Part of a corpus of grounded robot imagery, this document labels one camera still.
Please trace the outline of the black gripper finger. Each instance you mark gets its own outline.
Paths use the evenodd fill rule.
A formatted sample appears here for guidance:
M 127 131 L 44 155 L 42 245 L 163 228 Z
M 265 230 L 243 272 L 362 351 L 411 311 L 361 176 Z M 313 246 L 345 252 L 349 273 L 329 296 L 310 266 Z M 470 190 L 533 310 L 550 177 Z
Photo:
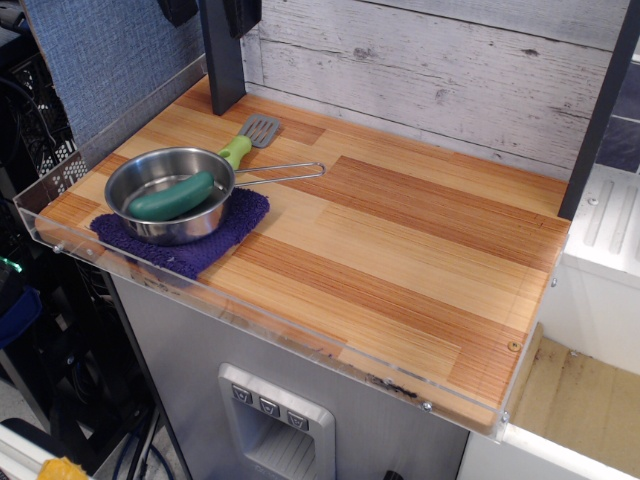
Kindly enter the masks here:
M 240 39 L 262 19 L 261 0 L 224 0 L 223 6 L 233 39 Z
M 184 25 L 199 11 L 196 0 L 158 0 L 157 3 L 164 17 L 174 27 Z

